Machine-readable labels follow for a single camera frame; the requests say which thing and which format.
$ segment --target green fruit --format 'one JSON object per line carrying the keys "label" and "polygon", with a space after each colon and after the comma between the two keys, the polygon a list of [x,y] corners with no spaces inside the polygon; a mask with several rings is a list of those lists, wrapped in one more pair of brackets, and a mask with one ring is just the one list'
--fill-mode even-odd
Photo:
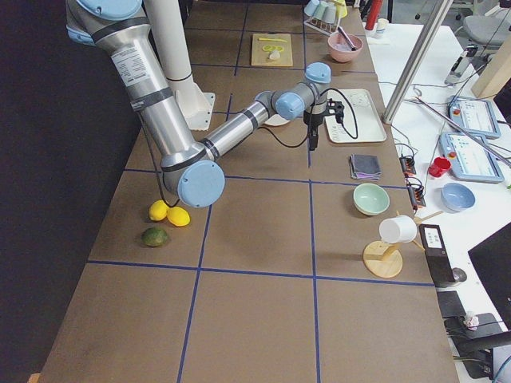
{"label": "green fruit", "polygon": [[168,241],[167,231],[160,227],[150,227],[142,233],[142,242],[145,246],[158,247]]}

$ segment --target red cup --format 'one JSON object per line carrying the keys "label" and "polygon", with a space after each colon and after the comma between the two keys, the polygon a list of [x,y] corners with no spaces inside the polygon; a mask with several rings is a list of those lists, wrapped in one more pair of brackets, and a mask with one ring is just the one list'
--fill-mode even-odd
{"label": "red cup", "polygon": [[437,157],[430,165],[428,173],[430,173],[433,177],[440,177],[449,171],[450,166],[450,161],[445,157]]}

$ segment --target white tray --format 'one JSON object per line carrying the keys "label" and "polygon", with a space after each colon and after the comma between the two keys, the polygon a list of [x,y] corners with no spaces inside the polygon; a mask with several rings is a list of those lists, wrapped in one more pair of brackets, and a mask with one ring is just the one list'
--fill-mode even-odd
{"label": "white tray", "polygon": [[[344,96],[350,101],[355,115],[357,116],[358,138],[356,140],[349,137],[344,132],[341,124],[335,121],[335,116],[325,117],[325,126],[328,131],[328,138],[336,144],[360,143],[360,142],[382,142],[386,140],[385,129],[370,93],[365,89],[340,89]],[[350,107],[344,98],[337,92],[330,90],[328,98],[334,101],[341,101],[344,104],[344,126],[352,136],[355,135],[355,121]]]}

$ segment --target green bowl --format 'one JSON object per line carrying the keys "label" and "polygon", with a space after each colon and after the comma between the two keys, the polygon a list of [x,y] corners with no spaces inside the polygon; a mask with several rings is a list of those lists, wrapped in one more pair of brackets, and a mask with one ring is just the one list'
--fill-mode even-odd
{"label": "green bowl", "polygon": [[365,215],[378,215],[389,208],[390,198],[385,189],[375,184],[360,184],[353,191],[357,209]]}

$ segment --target bowl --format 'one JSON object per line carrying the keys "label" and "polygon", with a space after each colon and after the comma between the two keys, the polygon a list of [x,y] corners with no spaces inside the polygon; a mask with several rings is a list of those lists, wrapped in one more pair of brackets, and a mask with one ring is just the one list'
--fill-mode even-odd
{"label": "bowl", "polygon": [[339,32],[334,32],[328,38],[328,53],[337,62],[349,62],[354,60],[360,54],[360,52],[362,52],[362,48],[364,46],[362,40],[353,34],[347,35],[351,42],[353,42],[356,50],[351,50],[346,39]]}
{"label": "bowl", "polygon": [[365,215],[378,215],[388,209],[389,195],[385,189],[375,184],[360,184],[353,191],[357,209]]}
{"label": "bowl", "polygon": [[442,188],[442,202],[450,210],[464,211],[476,203],[476,197],[466,186],[451,182]]}

